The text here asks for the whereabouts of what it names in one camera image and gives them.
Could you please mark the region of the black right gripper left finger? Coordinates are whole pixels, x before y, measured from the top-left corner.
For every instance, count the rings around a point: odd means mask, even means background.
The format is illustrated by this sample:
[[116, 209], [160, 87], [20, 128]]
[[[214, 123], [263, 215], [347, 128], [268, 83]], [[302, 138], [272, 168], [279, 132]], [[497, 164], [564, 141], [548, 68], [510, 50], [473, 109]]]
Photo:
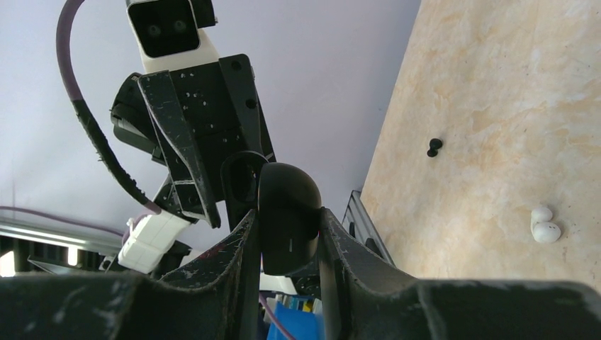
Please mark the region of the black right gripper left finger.
[[131, 271], [1, 279], [2, 339], [254, 339], [258, 219], [159, 280]]

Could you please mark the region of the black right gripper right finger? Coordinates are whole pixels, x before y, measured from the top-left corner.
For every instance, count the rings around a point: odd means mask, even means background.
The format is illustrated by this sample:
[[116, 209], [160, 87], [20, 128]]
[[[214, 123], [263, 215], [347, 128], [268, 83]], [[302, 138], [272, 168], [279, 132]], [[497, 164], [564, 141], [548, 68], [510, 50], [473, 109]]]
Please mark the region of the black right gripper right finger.
[[415, 278], [327, 208], [318, 250], [326, 339], [600, 338], [600, 294], [581, 283]]

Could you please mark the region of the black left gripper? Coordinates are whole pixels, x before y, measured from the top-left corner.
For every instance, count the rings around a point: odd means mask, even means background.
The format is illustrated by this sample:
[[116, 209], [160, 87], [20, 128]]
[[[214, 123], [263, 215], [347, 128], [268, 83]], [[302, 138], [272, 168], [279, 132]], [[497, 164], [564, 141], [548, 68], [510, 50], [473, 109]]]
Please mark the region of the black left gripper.
[[[192, 185], [198, 194], [202, 213], [182, 213], [219, 228], [216, 201], [224, 195], [232, 232], [250, 210], [257, 209], [262, 167], [276, 159], [248, 56], [233, 55], [171, 74], [162, 71], [139, 77], [137, 72], [127, 77], [115, 97], [113, 134], [164, 165], [151, 116], [189, 173], [172, 183]], [[249, 146], [240, 115], [259, 117], [263, 155], [244, 151]]]

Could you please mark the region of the black oval charging case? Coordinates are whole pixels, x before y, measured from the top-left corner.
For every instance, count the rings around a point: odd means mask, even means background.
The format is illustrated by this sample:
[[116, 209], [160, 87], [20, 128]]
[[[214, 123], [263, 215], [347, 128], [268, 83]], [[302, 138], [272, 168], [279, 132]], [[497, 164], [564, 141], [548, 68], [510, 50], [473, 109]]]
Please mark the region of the black oval charging case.
[[268, 163], [257, 198], [264, 272], [287, 276], [307, 266], [317, 249], [322, 207], [315, 181], [296, 166]]

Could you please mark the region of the black earbud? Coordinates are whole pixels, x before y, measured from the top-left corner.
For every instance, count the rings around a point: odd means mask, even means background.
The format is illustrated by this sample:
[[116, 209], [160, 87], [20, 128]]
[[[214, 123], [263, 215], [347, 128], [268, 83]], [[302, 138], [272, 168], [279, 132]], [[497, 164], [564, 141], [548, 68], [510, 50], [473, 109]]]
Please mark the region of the black earbud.
[[439, 150], [444, 146], [444, 142], [439, 138], [433, 138], [429, 141], [429, 149], [427, 150], [428, 157], [436, 157]]

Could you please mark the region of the white earbud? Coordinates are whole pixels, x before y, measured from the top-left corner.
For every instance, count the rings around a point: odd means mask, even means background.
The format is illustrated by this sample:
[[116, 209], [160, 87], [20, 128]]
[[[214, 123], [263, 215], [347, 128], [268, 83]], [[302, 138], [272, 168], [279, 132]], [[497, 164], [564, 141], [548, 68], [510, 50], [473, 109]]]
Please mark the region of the white earbud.
[[560, 239], [561, 228], [551, 221], [553, 216], [552, 211], [544, 206], [531, 211], [530, 230], [536, 242], [550, 244]]

